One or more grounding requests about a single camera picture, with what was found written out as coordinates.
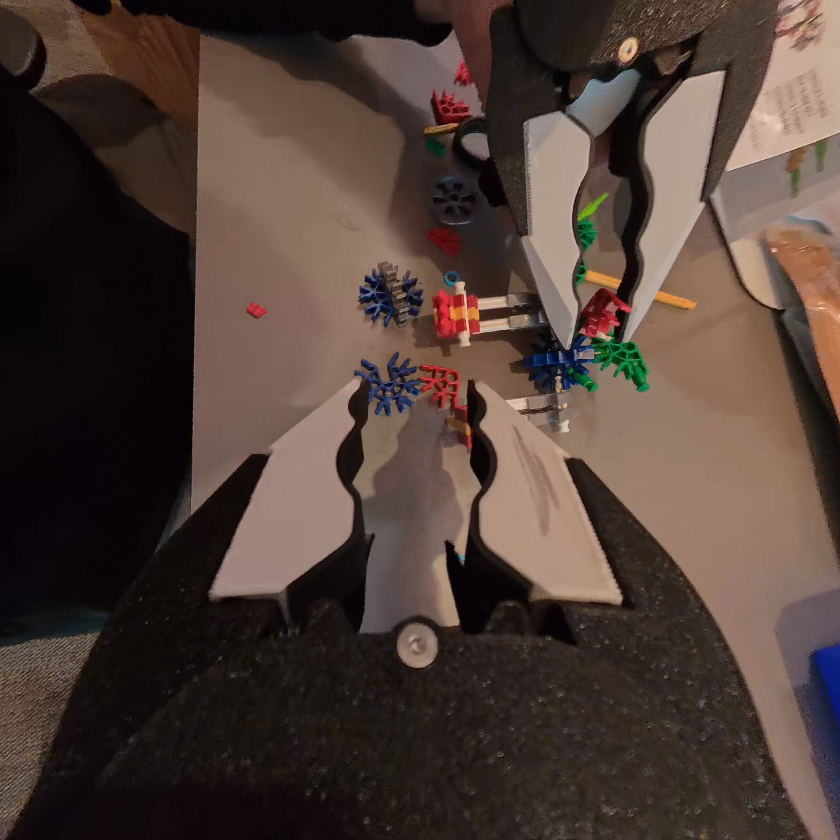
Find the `long yellow rod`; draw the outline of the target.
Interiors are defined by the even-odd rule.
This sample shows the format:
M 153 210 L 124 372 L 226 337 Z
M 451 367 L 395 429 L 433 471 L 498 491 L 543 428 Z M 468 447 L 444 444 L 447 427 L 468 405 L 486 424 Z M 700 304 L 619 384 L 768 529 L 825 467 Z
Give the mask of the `long yellow rod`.
M 621 281 L 619 279 L 591 269 L 588 269 L 586 271 L 583 280 L 593 285 L 597 285 L 599 287 L 607 288 L 613 291 L 618 291 L 621 286 Z M 668 305 L 670 307 L 683 310 L 694 310 L 697 307 L 696 301 L 684 297 L 679 297 L 677 295 L 672 295 L 663 291 L 657 292 L 655 294 L 654 300 L 659 303 L 664 303 L 665 305 Z

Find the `person's black clothed body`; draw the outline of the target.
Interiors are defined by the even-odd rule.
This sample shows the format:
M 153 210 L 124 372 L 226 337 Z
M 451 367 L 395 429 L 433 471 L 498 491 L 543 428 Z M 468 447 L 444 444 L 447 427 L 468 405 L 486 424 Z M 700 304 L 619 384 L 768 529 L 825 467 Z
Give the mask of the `person's black clothed body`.
M 2 625 L 113 609 L 193 427 L 187 236 L 2 69 Z

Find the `blue snowflake connector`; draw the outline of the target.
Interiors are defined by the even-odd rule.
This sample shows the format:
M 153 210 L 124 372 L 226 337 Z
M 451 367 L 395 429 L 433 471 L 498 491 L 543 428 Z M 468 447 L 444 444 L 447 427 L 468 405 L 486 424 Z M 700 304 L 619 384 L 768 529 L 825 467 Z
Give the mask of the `blue snowflake connector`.
M 374 414 L 390 417 L 394 410 L 403 413 L 411 409 L 422 394 L 424 384 L 417 372 L 418 367 L 410 358 L 403 359 L 397 351 L 388 360 L 384 372 L 377 364 L 362 359 L 354 373 L 369 386 L 369 404 Z

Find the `brown toy parts bag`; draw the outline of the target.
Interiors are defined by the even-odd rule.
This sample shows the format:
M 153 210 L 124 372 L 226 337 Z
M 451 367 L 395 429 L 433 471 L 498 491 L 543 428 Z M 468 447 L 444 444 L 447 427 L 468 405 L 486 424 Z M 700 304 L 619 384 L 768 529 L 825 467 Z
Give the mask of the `brown toy parts bag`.
M 816 220 L 790 217 L 768 226 L 764 241 L 804 307 L 815 362 L 839 417 L 838 237 Z

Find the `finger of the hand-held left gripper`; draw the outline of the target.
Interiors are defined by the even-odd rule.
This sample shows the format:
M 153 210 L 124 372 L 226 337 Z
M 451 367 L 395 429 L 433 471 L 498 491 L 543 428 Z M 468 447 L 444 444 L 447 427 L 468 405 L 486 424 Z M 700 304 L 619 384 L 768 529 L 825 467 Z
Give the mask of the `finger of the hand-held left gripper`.
M 640 129 L 639 179 L 625 233 L 624 292 L 631 311 L 619 340 L 632 339 L 694 227 L 704 200 L 726 72 L 688 77 L 659 99 Z
M 567 350 L 581 314 L 576 277 L 583 247 L 577 217 L 592 163 L 593 138 L 562 111 L 527 121 L 524 136 L 528 233 L 523 252 L 549 325 Z

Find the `person's left hand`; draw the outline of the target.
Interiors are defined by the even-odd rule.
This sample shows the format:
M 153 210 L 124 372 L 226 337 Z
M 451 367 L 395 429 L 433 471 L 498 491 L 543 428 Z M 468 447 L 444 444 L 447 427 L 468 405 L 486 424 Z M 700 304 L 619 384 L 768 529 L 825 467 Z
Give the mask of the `person's left hand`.
M 451 13 L 458 44 L 472 80 L 478 88 L 486 85 L 490 74 L 491 5 L 488 2 L 458 2 Z

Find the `blue plastic bin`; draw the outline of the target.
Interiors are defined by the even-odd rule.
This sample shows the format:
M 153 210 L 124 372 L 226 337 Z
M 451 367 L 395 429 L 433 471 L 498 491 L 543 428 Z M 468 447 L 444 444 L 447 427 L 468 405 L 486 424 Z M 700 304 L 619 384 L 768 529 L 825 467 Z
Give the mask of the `blue plastic bin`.
M 812 657 L 815 671 L 825 688 L 836 723 L 839 723 L 839 649 L 839 643 L 822 647 L 817 649 Z

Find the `blue and green toy model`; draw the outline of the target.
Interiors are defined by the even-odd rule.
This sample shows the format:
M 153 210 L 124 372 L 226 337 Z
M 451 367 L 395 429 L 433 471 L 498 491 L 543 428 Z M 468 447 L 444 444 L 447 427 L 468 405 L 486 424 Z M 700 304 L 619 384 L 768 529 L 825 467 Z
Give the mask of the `blue and green toy model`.
M 637 392 L 648 391 L 648 366 L 637 345 L 619 341 L 616 328 L 608 340 L 588 339 L 577 332 L 580 322 L 581 318 L 568 349 L 551 333 L 540 334 L 532 353 L 522 359 L 530 381 L 543 390 L 568 391 L 578 385 L 594 392 L 597 383 L 590 374 L 594 364 L 602 371 L 612 369 L 615 377 L 623 376 Z

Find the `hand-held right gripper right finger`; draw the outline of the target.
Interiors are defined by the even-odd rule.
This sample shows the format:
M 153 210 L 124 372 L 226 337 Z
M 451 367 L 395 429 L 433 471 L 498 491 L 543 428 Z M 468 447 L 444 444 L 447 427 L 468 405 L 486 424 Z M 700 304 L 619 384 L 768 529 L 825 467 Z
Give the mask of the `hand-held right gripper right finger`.
M 469 382 L 467 422 L 479 489 L 459 565 L 462 631 L 488 632 L 504 604 L 534 629 L 549 605 L 623 606 L 568 454 L 483 381 Z

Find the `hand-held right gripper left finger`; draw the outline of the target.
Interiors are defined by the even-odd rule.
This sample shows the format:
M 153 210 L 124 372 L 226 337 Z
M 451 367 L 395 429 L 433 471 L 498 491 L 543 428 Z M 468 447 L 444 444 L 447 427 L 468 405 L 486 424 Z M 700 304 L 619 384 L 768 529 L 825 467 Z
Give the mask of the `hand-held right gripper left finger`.
M 371 541 L 354 479 L 369 394 L 367 381 L 351 380 L 270 447 L 210 600 L 284 595 L 293 626 L 331 600 L 361 630 Z

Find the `blue and grey connector stack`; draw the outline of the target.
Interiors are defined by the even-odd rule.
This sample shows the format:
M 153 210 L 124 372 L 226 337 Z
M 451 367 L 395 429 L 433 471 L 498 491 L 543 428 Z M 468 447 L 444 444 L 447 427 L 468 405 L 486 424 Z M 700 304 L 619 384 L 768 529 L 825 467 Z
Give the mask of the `blue and grey connector stack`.
M 411 271 L 401 275 L 397 265 L 381 261 L 365 275 L 358 303 L 372 322 L 401 328 L 420 316 L 424 291 Z

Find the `grey wheel hub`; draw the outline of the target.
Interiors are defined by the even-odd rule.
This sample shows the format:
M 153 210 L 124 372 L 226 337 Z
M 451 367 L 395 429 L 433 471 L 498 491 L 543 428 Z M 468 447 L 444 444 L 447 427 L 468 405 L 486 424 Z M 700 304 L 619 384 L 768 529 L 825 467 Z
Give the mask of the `grey wheel hub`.
M 440 175 L 430 187 L 430 212 L 444 228 L 466 228 L 474 220 L 479 197 L 475 182 L 457 175 Z

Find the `black rubber tire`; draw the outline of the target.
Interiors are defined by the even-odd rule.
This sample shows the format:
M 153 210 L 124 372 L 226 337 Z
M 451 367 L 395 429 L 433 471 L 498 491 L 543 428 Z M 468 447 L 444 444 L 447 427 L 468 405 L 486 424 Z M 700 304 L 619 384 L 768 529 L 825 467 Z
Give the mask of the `black rubber tire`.
M 452 141 L 454 157 L 478 172 L 490 159 L 487 120 L 484 115 L 467 118 L 458 124 Z

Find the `red yellow claw toy assembly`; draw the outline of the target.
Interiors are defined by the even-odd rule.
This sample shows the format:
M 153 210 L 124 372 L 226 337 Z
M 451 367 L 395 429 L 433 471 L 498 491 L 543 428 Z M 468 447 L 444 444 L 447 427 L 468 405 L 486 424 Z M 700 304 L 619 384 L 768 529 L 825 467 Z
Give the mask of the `red yellow claw toy assembly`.
M 569 404 L 564 402 L 562 393 L 523 396 L 507 400 L 507 404 L 535 427 L 548 427 L 559 434 L 567 434 L 570 431 L 570 420 L 566 416 Z M 445 425 L 455 435 L 458 442 L 471 451 L 473 437 L 468 423 L 467 405 L 455 407 L 447 416 Z
M 550 326 L 539 295 L 509 292 L 479 297 L 462 280 L 446 281 L 433 298 L 434 329 L 439 341 L 466 348 L 476 336 Z

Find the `white and pale blue stand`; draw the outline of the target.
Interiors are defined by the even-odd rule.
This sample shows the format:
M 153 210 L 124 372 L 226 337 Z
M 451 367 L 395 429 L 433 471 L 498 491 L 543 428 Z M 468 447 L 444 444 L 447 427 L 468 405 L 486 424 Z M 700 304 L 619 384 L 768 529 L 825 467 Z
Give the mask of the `white and pale blue stand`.
M 815 150 L 805 152 L 797 172 L 787 171 L 793 153 L 728 171 L 711 198 L 742 285 L 773 310 L 793 308 L 795 293 L 765 244 L 765 229 L 804 221 L 838 240 L 838 158 L 828 155 L 818 170 Z

